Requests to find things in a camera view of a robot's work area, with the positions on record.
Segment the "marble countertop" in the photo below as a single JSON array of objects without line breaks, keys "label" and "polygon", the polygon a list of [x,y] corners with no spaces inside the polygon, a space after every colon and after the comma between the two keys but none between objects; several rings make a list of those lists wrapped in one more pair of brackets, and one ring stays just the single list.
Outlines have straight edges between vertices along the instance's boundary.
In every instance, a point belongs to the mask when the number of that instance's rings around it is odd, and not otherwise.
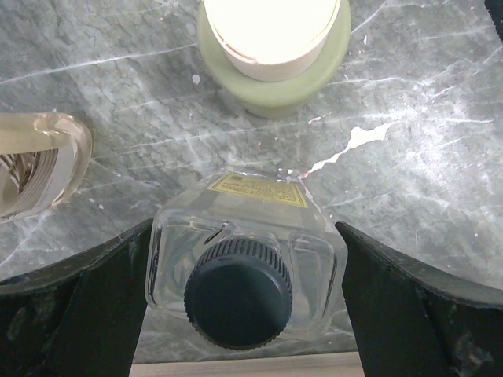
[{"label": "marble countertop", "polygon": [[[351,12],[336,76],[298,115],[272,121],[205,72],[195,0],[0,0],[0,111],[66,112],[95,145],[68,203],[0,226],[0,279],[117,236],[229,164],[311,171],[305,182],[333,221],[503,288],[503,47],[483,2],[352,0]],[[385,137],[340,154],[355,127]],[[148,311],[135,360],[355,347],[342,306],[323,339],[247,353]]]}]

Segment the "green base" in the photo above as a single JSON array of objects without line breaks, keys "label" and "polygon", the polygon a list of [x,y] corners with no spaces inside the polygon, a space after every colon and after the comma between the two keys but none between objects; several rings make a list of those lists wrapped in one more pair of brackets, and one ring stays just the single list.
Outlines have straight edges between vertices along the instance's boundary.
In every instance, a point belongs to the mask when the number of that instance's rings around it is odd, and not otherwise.
[{"label": "green base", "polygon": [[199,49],[210,74],[250,113],[270,119],[295,114],[330,81],[346,54],[350,33],[349,1],[341,0],[339,14],[316,61],[292,79],[262,82],[239,72],[227,58],[211,31],[202,2],[197,20]]}]

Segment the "beige table edge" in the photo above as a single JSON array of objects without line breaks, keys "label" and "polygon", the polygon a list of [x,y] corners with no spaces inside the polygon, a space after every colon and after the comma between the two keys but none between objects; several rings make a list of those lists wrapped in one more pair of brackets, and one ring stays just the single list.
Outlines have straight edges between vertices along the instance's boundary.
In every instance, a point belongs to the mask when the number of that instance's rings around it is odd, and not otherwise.
[{"label": "beige table edge", "polygon": [[196,363],[134,364],[130,377],[364,377],[357,352]]}]

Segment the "yellow label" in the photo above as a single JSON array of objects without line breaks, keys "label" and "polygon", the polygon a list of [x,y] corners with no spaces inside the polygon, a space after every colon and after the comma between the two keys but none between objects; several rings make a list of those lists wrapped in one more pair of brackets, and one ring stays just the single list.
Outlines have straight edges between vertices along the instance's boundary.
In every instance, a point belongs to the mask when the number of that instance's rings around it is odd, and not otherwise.
[{"label": "yellow label", "polygon": [[307,208],[306,199],[295,183],[275,182],[264,178],[229,173],[208,189]]}]

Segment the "white lid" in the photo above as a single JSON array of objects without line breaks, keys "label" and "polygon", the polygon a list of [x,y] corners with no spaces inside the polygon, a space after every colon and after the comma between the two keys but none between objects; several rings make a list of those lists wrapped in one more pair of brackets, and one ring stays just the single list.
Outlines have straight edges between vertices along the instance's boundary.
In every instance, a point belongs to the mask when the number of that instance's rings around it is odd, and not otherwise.
[{"label": "white lid", "polygon": [[204,0],[210,24],[236,53],[260,63],[296,59],[330,24],[338,0]]}]

